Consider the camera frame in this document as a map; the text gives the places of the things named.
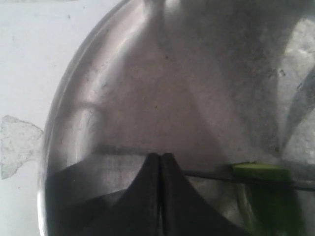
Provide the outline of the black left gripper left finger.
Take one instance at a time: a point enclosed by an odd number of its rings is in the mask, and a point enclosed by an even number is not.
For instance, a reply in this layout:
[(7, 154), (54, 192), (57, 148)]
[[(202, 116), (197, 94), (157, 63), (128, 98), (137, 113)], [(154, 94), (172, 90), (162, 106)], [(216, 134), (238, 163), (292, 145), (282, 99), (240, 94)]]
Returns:
[(64, 236), (156, 236), (159, 224), (159, 158), (147, 155), (129, 188), (111, 207), (98, 197), (64, 210)]

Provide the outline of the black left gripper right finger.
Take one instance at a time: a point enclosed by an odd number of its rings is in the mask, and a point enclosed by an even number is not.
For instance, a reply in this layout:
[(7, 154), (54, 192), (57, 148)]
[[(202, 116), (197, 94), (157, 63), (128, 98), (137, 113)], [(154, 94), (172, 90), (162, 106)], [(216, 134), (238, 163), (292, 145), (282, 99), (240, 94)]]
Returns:
[(184, 176), (175, 157), (160, 157), (161, 213), (166, 236), (247, 236), (218, 213)]

